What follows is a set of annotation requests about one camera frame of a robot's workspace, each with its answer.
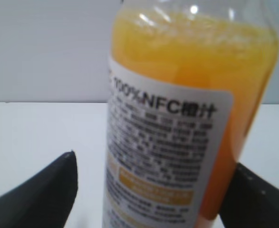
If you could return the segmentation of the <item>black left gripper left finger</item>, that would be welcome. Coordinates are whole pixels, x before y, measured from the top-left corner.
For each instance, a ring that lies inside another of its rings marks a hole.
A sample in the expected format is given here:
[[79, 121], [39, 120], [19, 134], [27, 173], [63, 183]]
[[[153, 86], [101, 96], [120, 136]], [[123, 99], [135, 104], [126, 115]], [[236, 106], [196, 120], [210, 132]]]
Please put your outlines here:
[[0, 228], [63, 228], [77, 192], [77, 159], [70, 151], [0, 196]]

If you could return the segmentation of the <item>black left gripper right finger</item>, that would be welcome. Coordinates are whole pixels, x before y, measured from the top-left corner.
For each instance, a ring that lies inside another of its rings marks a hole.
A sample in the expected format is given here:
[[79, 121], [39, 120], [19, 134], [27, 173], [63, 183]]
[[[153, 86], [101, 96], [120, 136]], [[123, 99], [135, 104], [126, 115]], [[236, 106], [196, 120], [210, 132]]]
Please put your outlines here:
[[219, 215], [226, 228], [279, 228], [279, 189], [238, 163]]

